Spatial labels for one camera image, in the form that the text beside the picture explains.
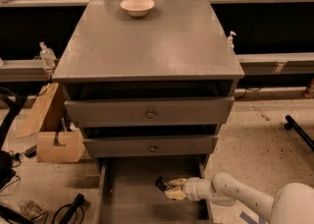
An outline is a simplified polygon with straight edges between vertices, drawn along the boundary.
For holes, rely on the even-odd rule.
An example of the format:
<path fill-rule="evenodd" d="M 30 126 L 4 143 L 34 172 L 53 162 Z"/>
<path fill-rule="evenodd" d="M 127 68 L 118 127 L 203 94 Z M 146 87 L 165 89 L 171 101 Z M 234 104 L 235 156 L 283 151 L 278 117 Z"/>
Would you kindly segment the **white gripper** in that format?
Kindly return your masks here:
<path fill-rule="evenodd" d="M 186 197 L 189 200 L 193 201 L 200 201 L 202 197 L 200 196 L 197 187 L 199 182 L 201 181 L 200 178 L 191 177 L 191 178 L 179 178 L 171 180 L 169 183 L 174 187 L 183 186 L 183 190 L 181 189 L 171 189 L 165 191 L 165 195 L 168 198 L 173 200 L 184 200 Z"/>

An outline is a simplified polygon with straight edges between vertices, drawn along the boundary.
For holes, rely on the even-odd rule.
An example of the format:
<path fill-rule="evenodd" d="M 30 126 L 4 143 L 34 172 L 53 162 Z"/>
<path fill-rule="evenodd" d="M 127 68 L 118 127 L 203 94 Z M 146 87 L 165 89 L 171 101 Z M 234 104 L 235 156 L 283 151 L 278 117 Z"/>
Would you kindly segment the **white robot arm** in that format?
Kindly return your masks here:
<path fill-rule="evenodd" d="M 165 195 L 171 199 L 200 201 L 232 206 L 238 200 L 269 224 L 314 224 L 314 189 L 300 183 L 281 187 L 269 196 L 220 172 L 212 179 L 180 178 L 166 184 Z"/>

